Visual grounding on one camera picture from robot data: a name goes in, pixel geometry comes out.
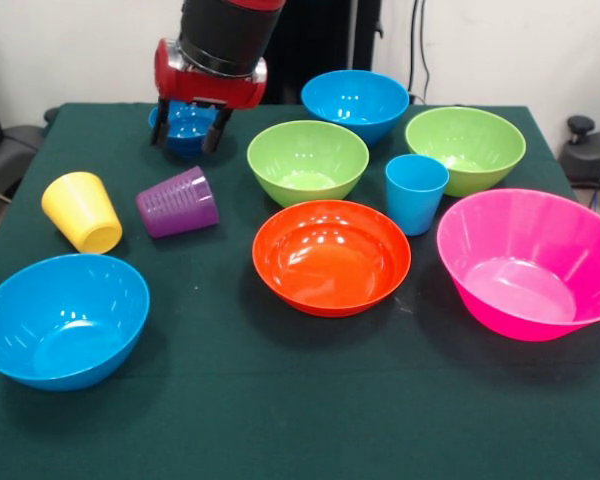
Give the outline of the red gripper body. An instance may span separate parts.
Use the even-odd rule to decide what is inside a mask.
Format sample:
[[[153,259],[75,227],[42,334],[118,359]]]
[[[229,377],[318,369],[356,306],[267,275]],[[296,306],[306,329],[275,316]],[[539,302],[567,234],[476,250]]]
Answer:
[[[154,55],[154,82],[158,97],[168,101],[216,105],[229,109],[252,109],[266,89],[267,64],[261,58],[246,77],[209,73],[189,63],[176,40],[160,39]]]

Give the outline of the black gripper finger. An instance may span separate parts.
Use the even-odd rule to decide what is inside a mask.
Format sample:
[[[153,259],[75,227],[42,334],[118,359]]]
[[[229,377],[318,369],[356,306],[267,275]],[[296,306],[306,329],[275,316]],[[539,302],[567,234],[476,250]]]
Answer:
[[[233,110],[229,108],[219,108],[216,117],[207,130],[202,151],[205,154],[212,154],[217,150],[218,144],[222,138],[226,124],[229,122]]]
[[[156,116],[154,126],[151,130],[150,144],[152,146],[163,148],[169,135],[169,108],[170,100],[159,98],[156,107]]]

